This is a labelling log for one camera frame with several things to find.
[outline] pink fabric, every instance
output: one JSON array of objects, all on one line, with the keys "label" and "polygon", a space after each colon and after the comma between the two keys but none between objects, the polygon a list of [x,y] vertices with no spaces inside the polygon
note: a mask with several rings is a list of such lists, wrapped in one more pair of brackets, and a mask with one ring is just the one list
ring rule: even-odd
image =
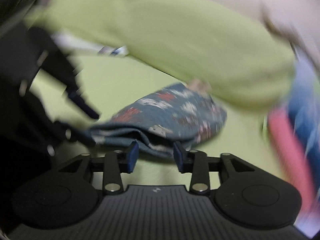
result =
[{"label": "pink fabric", "polygon": [[301,211],[308,211],[316,198],[311,171],[305,160],[303,147],[293,133],[286,110],[276,109],[272,111],[268,116],[268,127],[290,183],[301,194]]}]

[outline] blue fabric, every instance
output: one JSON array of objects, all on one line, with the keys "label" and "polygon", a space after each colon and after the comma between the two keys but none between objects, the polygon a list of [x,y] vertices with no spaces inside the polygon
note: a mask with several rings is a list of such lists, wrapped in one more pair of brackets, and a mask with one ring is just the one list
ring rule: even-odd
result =
[{"label": "blue fabric", "polygon": [[203,142],[220,131],[226,118],[209,95],[178,83],[140,98],[85,134],[101,145],[127,147],[136,140],[141,151],[172,158],[175,141],[185,148]]},{"label": "blue fabric", "polygon": [[319,81],[313,65],[297,51],[297,75],[288,104],[288,115],[295,135],[305,149],[311,168],[317,199],[320,200],[320,96]]}]

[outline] ribbed black plate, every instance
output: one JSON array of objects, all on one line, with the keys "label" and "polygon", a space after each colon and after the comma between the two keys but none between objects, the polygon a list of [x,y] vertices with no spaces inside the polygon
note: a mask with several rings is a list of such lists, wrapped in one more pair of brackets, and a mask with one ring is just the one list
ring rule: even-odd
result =
[{"label": "ribbed black plate", "polygon": [[277,230],[242,228],[214,208],[209,198],[188,193],[184,186],[129,186],[107,196],[80,223],[40,230],[25,225],[9,234],[11,240],[300,240],[295,227]]}]

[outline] green bedsheet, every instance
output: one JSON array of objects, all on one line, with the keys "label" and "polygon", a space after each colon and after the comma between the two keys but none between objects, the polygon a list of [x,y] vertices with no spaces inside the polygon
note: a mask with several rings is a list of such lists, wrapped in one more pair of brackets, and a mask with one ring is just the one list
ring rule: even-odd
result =
[{"label": "green bedsheet", "polygon": [[[82,71],[79,81],[84,95],[101,112],[100,122],[104,122],[124,106],[152,93],[159,88],[177,82],[175,78],[151,68],[136,59],[114,58],[107,56],[78,55],[71,57]],[[79,128],[92,124],[73,103],[63,95],[64,87],[46,73],[39,72],[31,90],[43,101],[48,115],[52,119],[67,121]],[[225,128],[216,138],[197,147],[210,156],[219,156],[230,152],[246,161],[284,178],[276,155],[261,136],[263,114],[237,110],[223,104],[228,112]],[[62,162],[73,156],[87,152],[81,144],[63,144],[57,150],[57,159]],[[102,150],[92,152],[101,155]],[[190,174],[179,174],[174,163],[149,155],[142,155],[133,174],[123,175],[124,184],[186,184],[190,183]],[[94,185],[101,187],[102,176],[94,177]],[[219,185],[216,174],[211,174],[212,188]]]},{"label": "green bedsheet", "polygon": [[132,56],[179,80],[208,81],[214,96],[238,107],[271,107],[291,87],[289,43],[209,0],[50,0],[41,12],[28,24],[126,45]]}]

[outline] patterned blue cloth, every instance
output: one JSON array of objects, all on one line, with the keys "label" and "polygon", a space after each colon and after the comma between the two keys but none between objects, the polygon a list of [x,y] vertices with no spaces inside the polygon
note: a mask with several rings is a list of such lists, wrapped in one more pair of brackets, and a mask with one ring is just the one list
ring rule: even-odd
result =
[{"label": "patterned blue cloth", "polygon": [[90,128],[86,135],[100,145],[127,147],[136,140],[140,150],[172,158],[175,141],[190,148],[217,134],[226,118],[226,111],[209,95],[178,83],[126,106],[106,123]]}]

